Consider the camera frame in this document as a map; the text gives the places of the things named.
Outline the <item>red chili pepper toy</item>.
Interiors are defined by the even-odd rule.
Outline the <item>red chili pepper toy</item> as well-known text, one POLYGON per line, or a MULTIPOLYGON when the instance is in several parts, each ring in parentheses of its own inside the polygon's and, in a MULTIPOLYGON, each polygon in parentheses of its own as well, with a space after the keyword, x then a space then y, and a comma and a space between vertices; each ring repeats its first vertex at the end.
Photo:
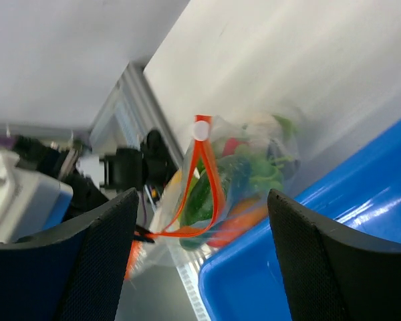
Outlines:
POLYGON ((223 151, 222 151, 222 156, 229 156, 229 155, 233 155, 236 151, 236 149, 240 146, 240 145, 244 145, 247 144, 246 141, 243 140, 239 140, 238 138, 229 138, 226 140, 225 145, 223 147, 223 151))

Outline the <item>clear zip top bag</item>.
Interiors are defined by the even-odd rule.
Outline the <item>clear zip top bag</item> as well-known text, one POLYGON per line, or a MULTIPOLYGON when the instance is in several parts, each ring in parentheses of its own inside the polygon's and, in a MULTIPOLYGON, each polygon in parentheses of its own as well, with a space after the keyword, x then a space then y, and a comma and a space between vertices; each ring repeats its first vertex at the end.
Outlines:
POLYGON ((165 187, 148 233, 132 244, 126 277, 206 257, 264 219, 268 192, 288 189, 299 170, 298 129, 280 114, 236 123, 196 116, 184 162, 165 187))

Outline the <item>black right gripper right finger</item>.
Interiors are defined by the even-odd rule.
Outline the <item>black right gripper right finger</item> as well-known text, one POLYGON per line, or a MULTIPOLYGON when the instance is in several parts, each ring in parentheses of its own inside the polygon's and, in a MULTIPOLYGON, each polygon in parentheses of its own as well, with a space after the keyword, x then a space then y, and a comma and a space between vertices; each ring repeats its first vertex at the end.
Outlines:
POLYGON ((292 320, 401 320, 401 243, 268 194, 270 227, 292 320))

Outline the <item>dark green cucumber toy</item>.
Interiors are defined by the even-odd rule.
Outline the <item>dark green cucumber toy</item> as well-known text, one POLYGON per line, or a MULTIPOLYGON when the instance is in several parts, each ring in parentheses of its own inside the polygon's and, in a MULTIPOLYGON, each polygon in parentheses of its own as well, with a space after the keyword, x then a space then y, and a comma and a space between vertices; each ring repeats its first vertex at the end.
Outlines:
MULTIPOLYGON (((243 156, 225 156, 217 161, 221 186, 225 194, 225 208, 219 215, 219 221, 206 233, 191 238, 181 238, 180 245, 187 251, 195 251, 218 230, 233 205, 239 201, 248 189, 251 166, 243 156)), ((209 224, 213 214, 213 196, 208 176, 203 172, 194 185, 180 219, 181 226, 203 228, 209 224)))

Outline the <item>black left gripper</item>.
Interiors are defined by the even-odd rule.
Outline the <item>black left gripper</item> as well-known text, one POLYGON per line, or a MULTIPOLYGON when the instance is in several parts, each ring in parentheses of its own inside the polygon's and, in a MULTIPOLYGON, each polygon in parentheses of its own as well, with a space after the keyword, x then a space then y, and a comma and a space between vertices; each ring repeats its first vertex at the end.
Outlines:
POLYGON ((142 193, 145 186, 161 191, 174 174, 174 161, 157 129, 151 130, 138 147, 119 146, 103 155, 86 155, 88 150, 80 140, 67 148, 54 148, 36 138, 17 136, 13 144, 23 168, 72 188, 64 220, 106 203, 107 191, 119 193, 134 188, 142 193))

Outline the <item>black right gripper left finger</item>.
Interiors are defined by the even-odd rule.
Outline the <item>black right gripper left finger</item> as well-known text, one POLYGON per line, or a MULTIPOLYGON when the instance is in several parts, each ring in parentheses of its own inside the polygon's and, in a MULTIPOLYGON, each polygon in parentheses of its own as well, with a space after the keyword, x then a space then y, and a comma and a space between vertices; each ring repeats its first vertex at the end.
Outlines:
POLYGON ((138 194, 15 243, 0 243, 0 320, 113 320, 134 236, 138 194))

